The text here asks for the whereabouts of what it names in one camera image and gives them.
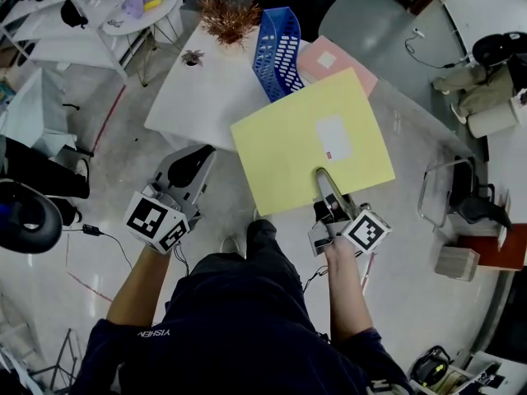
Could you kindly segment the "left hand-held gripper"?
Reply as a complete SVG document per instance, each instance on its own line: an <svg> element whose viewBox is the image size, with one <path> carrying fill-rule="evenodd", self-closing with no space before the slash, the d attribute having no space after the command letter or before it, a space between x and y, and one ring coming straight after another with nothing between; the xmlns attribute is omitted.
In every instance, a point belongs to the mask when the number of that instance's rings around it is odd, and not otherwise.
<svg viewBox="0 0 527 395"><path fill-rule="evenodd" d="M124 214L126 229L168 254L201 219L198 199L215 159L213 146L187 146L166 156L144 189L133 194Z"/></svg>

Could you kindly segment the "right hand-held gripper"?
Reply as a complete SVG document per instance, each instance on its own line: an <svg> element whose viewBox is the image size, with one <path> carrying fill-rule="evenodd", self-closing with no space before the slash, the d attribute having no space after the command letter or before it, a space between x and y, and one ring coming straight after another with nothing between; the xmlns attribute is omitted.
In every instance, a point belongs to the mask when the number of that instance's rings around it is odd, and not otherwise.
<svg viewBox="0 0 527 395"><path fill-rule="evenodd" d="M342 197L326 169L315 171L315 181L322 201L315 204L318 220L308 232L314 255L323 253L337 237L352 243L359 254L372 253L391 227L371 210L369 203L356 205L348 196Z"/></svg>

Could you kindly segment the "yellow folder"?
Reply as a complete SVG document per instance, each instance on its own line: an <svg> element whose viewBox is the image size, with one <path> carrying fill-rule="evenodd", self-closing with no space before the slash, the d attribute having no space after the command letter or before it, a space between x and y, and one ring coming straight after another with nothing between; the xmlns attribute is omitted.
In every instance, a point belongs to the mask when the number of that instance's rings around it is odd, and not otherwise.
<svg viewBox="0 0 527 395"><path fill-rule="evenodd" d="M369 100L351 68L333 74L231 126L262 216L311 204L315 171L353 193L395 178Z"/></svg>

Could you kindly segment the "blue mesh file basket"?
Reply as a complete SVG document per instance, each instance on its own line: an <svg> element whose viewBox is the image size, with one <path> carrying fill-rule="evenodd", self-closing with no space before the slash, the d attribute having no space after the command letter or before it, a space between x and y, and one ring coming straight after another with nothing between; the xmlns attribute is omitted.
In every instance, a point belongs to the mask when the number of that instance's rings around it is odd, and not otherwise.
<svg viewBox="0 0 527 395"><path fill-rule="evenodd" d="M289 7L262 13L253 71L273 103L304 87L297 70L301 29Z"/></svg>

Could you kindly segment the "person's right forearm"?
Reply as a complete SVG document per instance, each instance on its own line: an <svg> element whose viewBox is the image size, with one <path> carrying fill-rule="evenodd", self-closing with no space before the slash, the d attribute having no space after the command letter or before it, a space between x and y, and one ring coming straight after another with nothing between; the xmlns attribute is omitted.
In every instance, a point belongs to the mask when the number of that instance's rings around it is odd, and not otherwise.
<svg viewBox="0 0 527 395"><path fill-rule="evenodd" d="M336 237L326 247L331 341L340 343L367 329L373 322L362 294L354 246Z"/></svg>

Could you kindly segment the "person's left forearm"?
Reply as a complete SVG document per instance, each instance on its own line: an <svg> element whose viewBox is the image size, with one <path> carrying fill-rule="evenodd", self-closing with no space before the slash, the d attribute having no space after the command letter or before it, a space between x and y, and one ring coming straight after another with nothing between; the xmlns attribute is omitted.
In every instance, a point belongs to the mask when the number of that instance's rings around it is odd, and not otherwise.
<svg viewBox="0 0 527 395"><path fill-rule="evenodd" d="M150 327L169 265L167 254L145 246L111 302L106 319L117 325Z"/></svg>

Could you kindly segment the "pink folder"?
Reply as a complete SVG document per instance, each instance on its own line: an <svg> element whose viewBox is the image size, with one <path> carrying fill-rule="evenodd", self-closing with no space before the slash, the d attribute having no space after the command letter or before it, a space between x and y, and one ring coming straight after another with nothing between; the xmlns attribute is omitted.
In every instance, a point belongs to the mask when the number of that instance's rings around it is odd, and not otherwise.
<svg viewBox="0 0 527 395"><path fill-rule="evenodd" d="M349 68L353 69L364 93L369 97L378 78L326 37L320 36L313 43L306 45L297 57L298 72L309 83L315 83Z"/></svg>

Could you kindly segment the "person's dark trousers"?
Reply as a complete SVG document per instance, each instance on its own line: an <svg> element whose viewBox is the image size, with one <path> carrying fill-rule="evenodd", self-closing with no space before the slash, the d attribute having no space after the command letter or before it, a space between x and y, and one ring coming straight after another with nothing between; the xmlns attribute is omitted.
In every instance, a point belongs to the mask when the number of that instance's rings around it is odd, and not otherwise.
<svg viewBox="0 0 527 395"><path fill-rule="evenodd" d="M252 221L246 231L245 257L237 252L211 253L194 267L190 276L243 272L278 284L298 304L305 305L301 279L276 241L277 229L267 219Z"/></svg>

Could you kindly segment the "orange dried plant in pot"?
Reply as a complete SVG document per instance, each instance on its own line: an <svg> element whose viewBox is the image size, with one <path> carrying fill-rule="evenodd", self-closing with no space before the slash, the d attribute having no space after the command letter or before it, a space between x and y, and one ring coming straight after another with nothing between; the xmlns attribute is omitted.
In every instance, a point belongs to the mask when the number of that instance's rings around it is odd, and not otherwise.
<svg viewBox="0 0 527 395"><path fill-rule="evenodd" d="M245 50L262 9L258 0L199 0L200 29L224 50Z"/></svg>

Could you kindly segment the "round white side table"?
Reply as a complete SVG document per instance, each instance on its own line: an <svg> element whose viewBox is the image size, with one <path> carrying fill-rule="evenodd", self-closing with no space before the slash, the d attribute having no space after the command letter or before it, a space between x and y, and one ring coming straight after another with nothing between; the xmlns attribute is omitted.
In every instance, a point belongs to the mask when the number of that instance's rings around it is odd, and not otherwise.
<svg viewBox="0 0 527 395"><path fill-rule="evenodd" d="M142 40L147 49L142 60L142 72L138 72L138 79L143 87L148 86L148 73L152 64L152 56L160 46L156 41L156 34L161 35L174 48L179 49L177 41L180 33L171 22L170 14L178 9L180 0L164 0L163 3L143 14L139 19L135 19L125 13L121 7L116 7L102 24L102 30L110 36L123 36L128 44L128 51L134 55L133 44L137 40ZM107 21L115 19L123 21L119 28L109 26Z"/></svg>

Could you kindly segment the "person's navy shirt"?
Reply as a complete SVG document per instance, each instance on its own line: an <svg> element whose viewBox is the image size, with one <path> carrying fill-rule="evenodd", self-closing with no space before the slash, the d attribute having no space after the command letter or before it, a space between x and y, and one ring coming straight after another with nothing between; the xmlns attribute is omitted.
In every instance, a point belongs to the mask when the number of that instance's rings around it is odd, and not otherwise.
<svg viewBox="0 0 527 395"><path fill-rule="evenodd" d="M72 395L412 395L367 329L338 344L310 322L302 293L262 276L184 278L154 327L101 319Z"/></svg>

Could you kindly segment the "white cylindrical stool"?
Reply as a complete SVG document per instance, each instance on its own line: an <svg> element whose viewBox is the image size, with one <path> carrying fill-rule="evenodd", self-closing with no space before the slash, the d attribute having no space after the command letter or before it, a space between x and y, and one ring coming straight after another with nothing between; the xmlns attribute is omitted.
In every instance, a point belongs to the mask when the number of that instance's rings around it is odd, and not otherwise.
<svg viewBox="0 0 527 395"><path fill-rule="evenodd" d="M470 134L474 138L481 138L514 127L517 119L511 101L507 101L480 113L469 115L467 124Z"/></svg>

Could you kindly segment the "white shelf unit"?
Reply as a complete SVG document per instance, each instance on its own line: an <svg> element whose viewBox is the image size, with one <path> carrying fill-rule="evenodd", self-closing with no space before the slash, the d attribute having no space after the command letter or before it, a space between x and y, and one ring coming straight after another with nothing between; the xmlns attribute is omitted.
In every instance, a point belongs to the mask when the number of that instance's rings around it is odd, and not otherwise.
<svg viewBox="0 0 527 395"><path fill-rule="evenodd" d="M128 44L102 30L123 0L71 0L88 20L84 29L62 21L60 8L65 1L0 0L0 37L32 61L112 69L126 79Z"/></svg>

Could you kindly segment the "black and yellow device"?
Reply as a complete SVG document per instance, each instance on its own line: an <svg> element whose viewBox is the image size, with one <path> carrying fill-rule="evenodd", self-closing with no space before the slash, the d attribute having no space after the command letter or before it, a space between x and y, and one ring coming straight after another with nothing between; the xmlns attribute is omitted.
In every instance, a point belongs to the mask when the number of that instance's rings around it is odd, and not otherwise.
<svg viewBox="0 0 527 395"><path fill-rule="evenodd" d="M442 346L433 346L414 363L410 378L423 387L439 383L446 375L451 358Z"/></svg>

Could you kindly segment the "black metal stand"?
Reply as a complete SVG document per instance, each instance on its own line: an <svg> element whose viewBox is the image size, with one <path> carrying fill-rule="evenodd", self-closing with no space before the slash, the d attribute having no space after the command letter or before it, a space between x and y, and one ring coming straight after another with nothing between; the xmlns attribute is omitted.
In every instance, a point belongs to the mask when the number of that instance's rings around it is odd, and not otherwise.
<svg viewBox="0 0 527 395"><path fill-rule="evenodd" d="M81 352L74 347L74 332L69 328L57 358L50 365L31 365L34 350L16 357L13 349L0 342L0 395L71 395L81 364Z"/></svg>

